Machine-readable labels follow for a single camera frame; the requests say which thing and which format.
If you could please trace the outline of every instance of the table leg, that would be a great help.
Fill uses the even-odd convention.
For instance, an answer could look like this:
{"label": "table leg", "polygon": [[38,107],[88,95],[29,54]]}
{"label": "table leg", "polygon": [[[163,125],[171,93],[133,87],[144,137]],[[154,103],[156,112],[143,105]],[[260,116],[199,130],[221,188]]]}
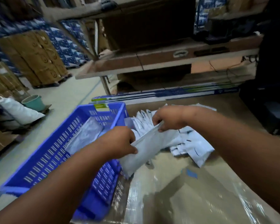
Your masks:
{"label": "table leg", "polygon": [[106,94],[111,95],[108,84],[107,84],[106,79],[105,79],[105,76],[101,76],[100,79],[101,79],[101,82],[103,84],[103,87],[105,89]]}

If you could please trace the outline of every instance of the concrete floor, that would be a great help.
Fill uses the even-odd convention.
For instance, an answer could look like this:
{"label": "concrete floor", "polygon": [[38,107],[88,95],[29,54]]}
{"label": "concrete floor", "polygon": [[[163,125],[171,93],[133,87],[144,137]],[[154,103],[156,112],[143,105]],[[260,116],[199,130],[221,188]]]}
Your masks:
{"label": "concrete floor", "polygon": [[[70,72],[75,75],[80,69]],[[68,79],[59,87],[31,89],[31,95],[38,94],[44,104],[52,104],[51,111],[39,124],[34,126],[22,143],[9,149],[0,161],[0,186],[14,173],[32,152],[63,122],[77,105],[87,104],[96,96],[105,95],[100,78],[76,80]],[[13,201],[15,197],[0,195],[0,210]]]}

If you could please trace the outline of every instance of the person's right hand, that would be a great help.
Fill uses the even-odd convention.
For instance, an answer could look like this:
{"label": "person's right hand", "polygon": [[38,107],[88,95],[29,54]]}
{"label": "person's right hand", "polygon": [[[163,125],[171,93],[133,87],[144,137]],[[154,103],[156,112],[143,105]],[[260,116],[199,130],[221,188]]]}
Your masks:
{"label": "person's right hand", "polygon": [[182,105],[169,105],[160,108],[153,116],[153,125],[159,124],[164,120],[164,124],[160,127],[159,131],[166,130],[179,130],[187,126],[184,119],[184,112],[187,106]]}

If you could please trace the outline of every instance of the person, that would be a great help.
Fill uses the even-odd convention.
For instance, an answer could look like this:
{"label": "person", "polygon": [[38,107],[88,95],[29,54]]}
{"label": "person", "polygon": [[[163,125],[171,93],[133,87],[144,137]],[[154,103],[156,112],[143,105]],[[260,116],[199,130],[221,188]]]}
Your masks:
{"label": "person", "polygon": [[[235,173],[280,213],[280,139],[255,131],[207,108],[164,106],[153,116],[160,131],[190,126]],[[115,127],[75,153],[48,177],[0,211],[0,224],[69,223],[83,193],[110,159],[136,154],[128,127]]]}

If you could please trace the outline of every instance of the green plastic bucket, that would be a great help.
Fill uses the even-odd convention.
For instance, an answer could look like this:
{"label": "green plastic bucket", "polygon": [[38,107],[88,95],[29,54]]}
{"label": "green plastic bucket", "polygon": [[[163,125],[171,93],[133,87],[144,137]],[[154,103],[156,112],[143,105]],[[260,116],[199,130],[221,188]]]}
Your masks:
{"label": "green plastic bucket", "polygon": [[44,110],[46,107],[41,100],[41,96],[39,95],[33,95],[25,98],[24,100],[22,100],[22,104],[38,112]]}

